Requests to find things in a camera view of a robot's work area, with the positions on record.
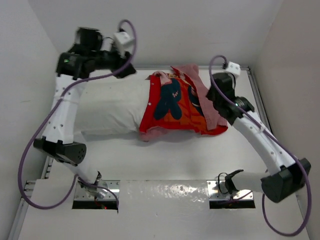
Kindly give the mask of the white pillow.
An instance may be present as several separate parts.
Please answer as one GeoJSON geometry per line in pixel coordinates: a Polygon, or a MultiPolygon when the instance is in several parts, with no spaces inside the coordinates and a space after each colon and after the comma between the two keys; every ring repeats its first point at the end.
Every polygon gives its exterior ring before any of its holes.
{"type": "Polygon", "coordinates": [[[149,104],[150,81],[139,77],[87,83],[74,127],[86,135],[138,132],[149,104]]]}

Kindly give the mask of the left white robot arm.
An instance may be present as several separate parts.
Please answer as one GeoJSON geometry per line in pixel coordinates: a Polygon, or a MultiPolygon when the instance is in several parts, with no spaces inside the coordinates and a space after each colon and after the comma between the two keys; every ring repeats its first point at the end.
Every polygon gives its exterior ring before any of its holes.
{"type": "Polygon", "coordinates": [[[72,47],[58,59],[52,108],[44,121],[41,137],[33,147],[67,166],[81,180],[95,184],[99,172],[86,161],[87,146],[74,140],[74,126],[80,98],[90,74],[109,70],[118,79],[136,73],[131,64],[137,49],[137,35],[119,27],[109,50],[102,50],[104,37],[98,29],[80,27],[72,47]]]}

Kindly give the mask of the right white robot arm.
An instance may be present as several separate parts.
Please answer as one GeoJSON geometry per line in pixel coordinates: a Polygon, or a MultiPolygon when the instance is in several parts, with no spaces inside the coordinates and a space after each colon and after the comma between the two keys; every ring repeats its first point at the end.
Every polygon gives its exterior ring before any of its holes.
{"type": "Polygon", "coordinates": [[[240,190],[251,190],[279,203],[306,187],[307,200],[311,200],[311,163],[306,158],[297,159],[285,149],[263,124],[254,106],[245,97],[236,96],[234,74],[218,72],[209,76],[211,86],[207,99],[245,137],[267,169],[267,173],[250,173],[238,169],[227,174],[224,178],[227,193],[232,195],[240,190]]]}

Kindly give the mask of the red patterned pillowcase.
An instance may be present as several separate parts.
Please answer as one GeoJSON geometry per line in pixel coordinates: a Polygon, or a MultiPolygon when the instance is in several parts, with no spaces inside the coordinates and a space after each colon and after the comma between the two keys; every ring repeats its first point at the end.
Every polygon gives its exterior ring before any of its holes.
{"type": "Polygon", "coordinates": [[[149,97],[139,126],[140,138],[148,142],[171,131],[193,131],[217,136],[228,130],[227,120],[206,97],[208,88],[196,64],[155,71],[148,76],[149,97]]]}

